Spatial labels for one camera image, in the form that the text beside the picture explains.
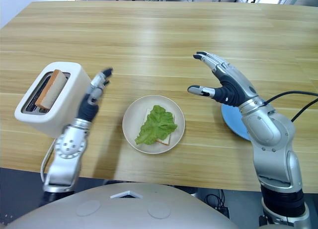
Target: black cable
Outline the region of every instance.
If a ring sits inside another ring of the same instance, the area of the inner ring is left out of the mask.
[[[225,196],[224,196],[224,191],[223,189],[219,189],[219,197],[221,198],[221,204],[220,207],[224,207],[224,203],[225,203]]]
[[[222,196],[223,196],[223,203],[222,203],[222,207],[224,207],[224,203],[225,203],[225,194],[224,194],[224,190],[221,189],[222,192]]]
[[[222,200],[221,200],[221,198],[220,198],[219,196],[217,196],[217,195],[215,195],[215,194],[212,194],[212,193],[211,193],[211,194],[208,194],[207,196],[205,196],[204,201],[206,201],[206,203],[207,203],[210,207],[215,207],[215,206],[212,206],[211,204],[209,204],[208,199],[209,199],[210,196],[214,196],[214,197],[216,197],[216,198],[218,199],[217,207],[219,207],[219,206],[221,205]]]
[[[306,106],[304,106],[293,118],[292,118],[292,122],[294,122],[297,117],[299,117],[308,107],[310,107],[311,105],[315,104],[316,102],[318,102],[318,98],[316,98],[315,100],[311,101],[310,103],[308,103]]]
[[[318,96],[317,93],[314,93],[314,92],[309,92],[309,91],[286,91],[286,92],[283,92],[281,94],[278,94],[274,97],[272,97],[271,99],[267,100],[264,102],[264,106],[267,105],[269,102],[277,99],[278,97],[281,97],[281,96],[284,96],[284,95],[287,95],[287,94],[305,94],[305,95],[312,95],[312,96]]]

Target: plate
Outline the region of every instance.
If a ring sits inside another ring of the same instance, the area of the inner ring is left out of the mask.
[[[227,126],[237,135],[249,141],[247,128],[238,107],[222,104],[221,112]]]
[[[141,126],[144,124],[144,118],[147,108],[153,109],[154,105],[163,107],[166,111],[174,115],[174,123],[178,125],[170,135],[170,144],[168,146],[155,142],[152,145],[139,144],[135,142]],[[180,107],[172,100],[165,96],[149,95],[134,101],[126,110],[123,118],[123,132],[128,143],[138,151],[144,153],[163,153],[175,147],[181,140],[185,119]]]

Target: white toaster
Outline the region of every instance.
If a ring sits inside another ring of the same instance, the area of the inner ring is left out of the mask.
[[[50,110],[35,105],[41,91],[55,69],[61,70],[67,82]],[[90,84],[90,78],[80,64],[54,62],[46,66],[18,104],[14,116],[38,131],[57,138],[76,117],[78,107]]]

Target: white plate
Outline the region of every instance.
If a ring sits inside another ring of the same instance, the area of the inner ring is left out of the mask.
[[[177,124],[178,127],[171,133],[168,146],[158,142],[152,145],[137,145],[135,138],[137,138],[140,128],[144,123],[146,110],[147,108],[153,109],[154,105],[159,105],[166,111],[171,112],[174,115],[174,123]],[[174,101],[164,96],[149,95],[139,98],[128,107],[123,118],[122,126],[124,136],[133,148],[144,153],[156,154],[166,152],[179,143],[184,132],[185,120],[180,107]]]

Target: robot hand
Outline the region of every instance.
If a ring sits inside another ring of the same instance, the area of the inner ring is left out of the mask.
[[[250,81],[219,56],[197,52],[193,56],[212,69],[222,87],[192,85],[188,92],[239,107],[253,145],[253,161],[263,194],[262,205],[270,223],[309,229],[299,162],[292,150],[294,124],[271,105],[264,105]]]
[[[212,73],[219,79],[222,87],[210,88],[192,85],[188,88],[188,92],[208,96],[230,106],[240,106],[258,96],[252,83],[224,59],[207,52],[197,52],[193,57],[200,59],[212,69]]]
[[[98,73],[91,81],[74,121],[67,125],[54,144],[54,160],[46,176],[41,205],[69,196],[74,192],[80,173],[91,123],[98,113],[98,101],[109,83],[112,69]]]
[[[98,73],[91,81],[86,94],[79,106],[78,119],[92,122],[98,113],[98,101],[103,95],[103,90],[109,84],[108,78],[111,76],[113,69],[109,68]]]

